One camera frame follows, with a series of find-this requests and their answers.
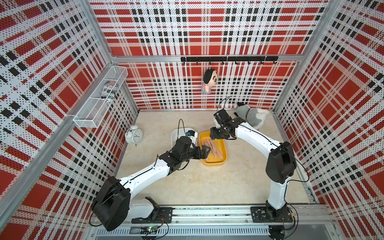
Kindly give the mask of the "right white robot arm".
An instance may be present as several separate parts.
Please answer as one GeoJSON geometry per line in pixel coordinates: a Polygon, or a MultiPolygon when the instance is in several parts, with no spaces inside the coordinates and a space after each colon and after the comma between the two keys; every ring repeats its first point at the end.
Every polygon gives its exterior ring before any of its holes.
{"type": "Polygon", "coordinates": [[[297,168],[297,159],[289,142],[280,143],[257,131],[246,120],[232,118],[224,109],[214,114],[216,126],[210,130],[212,140],[242,139],[256,148],[266,158],[266,174],[271,180],[270,193],[264,207],[252,207],[255,223],[298,222],[288,208],[286,194],[288,185],[297,168]]]}

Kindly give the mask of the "white storage box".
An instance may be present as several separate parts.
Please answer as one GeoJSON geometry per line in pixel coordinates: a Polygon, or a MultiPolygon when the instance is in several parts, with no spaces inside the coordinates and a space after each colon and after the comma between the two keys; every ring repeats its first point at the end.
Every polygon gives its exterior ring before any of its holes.
{"type": "MultiPolygon", "coordinates": [[[[174,147],[175,144],[176,144],[176,140],[182,136],[186,136],[185,135],[185,132],[188,130],[188,129],[192,129],[192,128],[179,128],[179,129],[176,129],[174,130],[172,133],[171,133],[171,147],[174,147]]],[[[195,146],[197,145],[197,138],[196,138],[196,141],[195,142],[192,142],[195,146]]]]}

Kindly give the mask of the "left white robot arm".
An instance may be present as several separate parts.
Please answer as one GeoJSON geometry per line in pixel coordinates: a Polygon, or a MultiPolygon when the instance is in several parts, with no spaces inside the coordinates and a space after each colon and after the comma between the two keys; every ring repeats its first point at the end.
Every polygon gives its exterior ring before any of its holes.
{"type": "Polygon", "coordinates": [[[146,187],[180,170],[182,163],[206,159],[210,152],[210,147],[199,147],[189,137],[180,137],[171,150],[157,156],[153,164],[141,171],[121,179],[109,177],[91,204],[93,214],[107,231],[119,227],[127,217],[156,221],[159,207],[151,198],[132,199],[146,187]]]}

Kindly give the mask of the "yellow storage box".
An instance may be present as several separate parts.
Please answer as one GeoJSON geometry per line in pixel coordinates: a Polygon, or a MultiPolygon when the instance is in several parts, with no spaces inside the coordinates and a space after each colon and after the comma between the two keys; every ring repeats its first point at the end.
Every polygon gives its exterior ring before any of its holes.
{"type": "Polygon", "coordinates": [[[200,147],[207,146],[211,148],[208,157],[202,160],[205,166],[216,167],[226,162],[228,156],[224,140],[211,140],[210,131],[204,131],[199,135],[199,144],[200,147]]]}

